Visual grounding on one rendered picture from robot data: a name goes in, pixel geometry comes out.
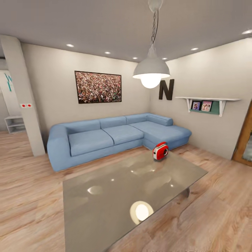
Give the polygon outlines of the radio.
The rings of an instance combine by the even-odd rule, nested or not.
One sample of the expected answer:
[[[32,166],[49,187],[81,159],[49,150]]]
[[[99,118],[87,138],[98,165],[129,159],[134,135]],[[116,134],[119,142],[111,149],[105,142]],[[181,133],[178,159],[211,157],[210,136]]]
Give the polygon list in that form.
[[[156,160],[160,160],[165,157],[168,153],[168,146],[166,142],[162,142],[153,149],[153,158]]]

